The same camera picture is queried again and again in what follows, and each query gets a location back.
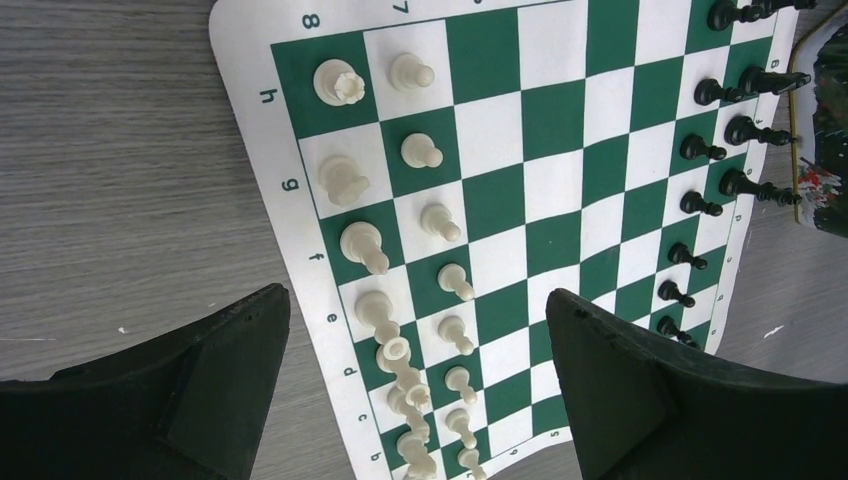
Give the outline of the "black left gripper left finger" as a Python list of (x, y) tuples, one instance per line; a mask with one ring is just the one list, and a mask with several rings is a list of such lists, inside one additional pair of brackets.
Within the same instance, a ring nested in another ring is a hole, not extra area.
[(290, 333), (269, 284), (40, 381), (1, 385), (5, 479), (247, 479)]

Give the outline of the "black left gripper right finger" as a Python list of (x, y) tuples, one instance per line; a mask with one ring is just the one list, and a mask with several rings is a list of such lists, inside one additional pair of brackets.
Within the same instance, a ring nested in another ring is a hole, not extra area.
[(571, 291), (546, 304), (586, 479), (843, 479), (847, 388), (731, 362)]

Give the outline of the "black chess king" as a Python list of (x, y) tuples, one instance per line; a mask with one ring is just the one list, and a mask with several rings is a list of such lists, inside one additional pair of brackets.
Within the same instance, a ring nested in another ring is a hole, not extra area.
[(718, 190), (725, 196), (747, 194), (754, 196), (758, 201), (772, 201), (779, 206), (797, 206), (802, 202), (802, 197), (792, 189), (780, 189), (771, 182), (753, 182), (738, 169), (729, 169), (724, 173)]

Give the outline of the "green white chess mat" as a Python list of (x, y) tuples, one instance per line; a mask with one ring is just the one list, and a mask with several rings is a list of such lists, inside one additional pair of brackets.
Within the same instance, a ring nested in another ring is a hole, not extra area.
[[(571, 440), (546, 325), (564, 288), (655, 331), (663, 316), (715, 353), (766, 147), (725, 142), (738, 115), (771, 128), (776, 95), (695, 103), (698, 82), (737, 87), (751, 66), (785, 72), (792, 7), (723, 31), (708, 1), (218, 1), (209, 38), (358, 479), (490, 479)], [(389, 81), (413, 53), (435, 81)], [(326, 60), (365, 81), (356, 104), (313, 88)], [(412, 168), (401, 144), (432, 138), (444, 159)], [(697, 134), (725, 159), (684, 159)], [(370, 181), (332, 204), (319, 169), (353, 158)], [(687, 214), (697, 191), (718, 217)], [(446, 206), (455, 242), (420, 226)], [(340, 237), (364, 221), (390, 267), (349, 261)], [(705, 270), (672, 264), (685, 243)], [(692, 296), (658, 297), (666, 280)]]

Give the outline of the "gold metal tin tray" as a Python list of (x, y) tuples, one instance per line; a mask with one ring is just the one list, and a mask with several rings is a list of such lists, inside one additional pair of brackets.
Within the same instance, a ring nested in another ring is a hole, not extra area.
[(847, 4), (793, 48), (790, 67), (811, 77), (789, 94), (796, 221), (847, 236)]

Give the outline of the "black chess knight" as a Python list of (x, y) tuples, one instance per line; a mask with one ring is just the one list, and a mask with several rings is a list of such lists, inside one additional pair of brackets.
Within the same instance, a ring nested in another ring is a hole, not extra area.
[(762, 67), (751, 66), (741, 75), (738, 87), (748, 95), (781, 95), (801, 88), (811, 80), (811, 75), (804, 72), (766, 72)]

